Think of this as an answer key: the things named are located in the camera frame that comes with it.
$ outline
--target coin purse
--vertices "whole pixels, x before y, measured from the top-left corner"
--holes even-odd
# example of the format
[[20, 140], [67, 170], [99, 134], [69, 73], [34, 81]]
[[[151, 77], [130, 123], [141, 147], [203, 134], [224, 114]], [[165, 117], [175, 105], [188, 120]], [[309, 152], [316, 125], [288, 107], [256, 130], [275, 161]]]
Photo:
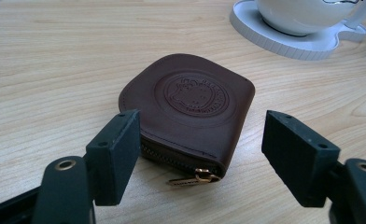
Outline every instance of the coin purse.
[[140, 110], [142, 156], [205, 184], [226, 175], [255, 94], [248, 79], [208, 61], [173, 54], [159, 59], [122, 90], [120, 111]]

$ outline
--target wood grain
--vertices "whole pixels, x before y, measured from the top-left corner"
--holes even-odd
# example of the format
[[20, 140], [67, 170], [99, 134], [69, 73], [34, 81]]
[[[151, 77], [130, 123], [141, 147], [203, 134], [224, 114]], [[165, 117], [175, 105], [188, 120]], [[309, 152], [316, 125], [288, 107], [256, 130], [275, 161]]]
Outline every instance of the wood grain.
[[40, 184], [119, 113], [123, 87], [172, 53], [250, 79], [256, 95], [226, 177], [175, 189], [171, 168], [139, 159], [121, 205], [98, 223], [329, 223], [330, 202], [302, 208], [260, 152], [265, 112], [288, 113], [366, 160], [366, 38], [329, 59], [291, 60], [230, 25], [233, 1], [0, 0], [0, 203]]

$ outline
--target zipper pull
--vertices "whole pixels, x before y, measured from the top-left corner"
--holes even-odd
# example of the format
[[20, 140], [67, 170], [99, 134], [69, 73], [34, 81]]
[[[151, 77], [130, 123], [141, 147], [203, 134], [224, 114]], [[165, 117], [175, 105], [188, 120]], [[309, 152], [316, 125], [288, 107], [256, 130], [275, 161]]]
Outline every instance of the zipper pull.
[[182, 179], [172, 179], [168, 181], [171, 186], [192, 186], [192, 185], [202, 185], [211, 182], [217, 182], [221, 178], [212, 174], [206, 169], [195, 169], [195, 177], [193, 178], [182, 178]]

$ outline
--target embossed logo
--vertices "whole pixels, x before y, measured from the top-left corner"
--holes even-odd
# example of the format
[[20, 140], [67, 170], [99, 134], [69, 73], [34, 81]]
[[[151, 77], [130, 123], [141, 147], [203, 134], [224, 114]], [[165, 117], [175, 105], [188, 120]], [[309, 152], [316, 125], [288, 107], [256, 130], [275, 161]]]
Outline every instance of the embossed logo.
[[164, 95], [174, 109], [196, 117], [215, 116], [228, 105], [228, 95], [222, 86], [199, 74], [173, 77]]

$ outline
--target clamp jaw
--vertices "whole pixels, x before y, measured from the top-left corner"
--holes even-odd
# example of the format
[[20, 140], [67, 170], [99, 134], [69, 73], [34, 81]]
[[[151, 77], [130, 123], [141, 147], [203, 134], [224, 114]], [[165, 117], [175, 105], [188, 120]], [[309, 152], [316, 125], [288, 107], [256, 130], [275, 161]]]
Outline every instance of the clamp jaw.
[[139, 111], [118, 114], [86, 147], [83, 158], [50, 163], [41, 186], [0, 203], [0, 223], [95, 223], [93, 203], [120, 203], [140, 153]]
[[331, 223], [366, 223], [366, 161], [337, 161], [340, 148], [294, 117], [267, 111], [261, 151], [304, 207], [331, 199]]

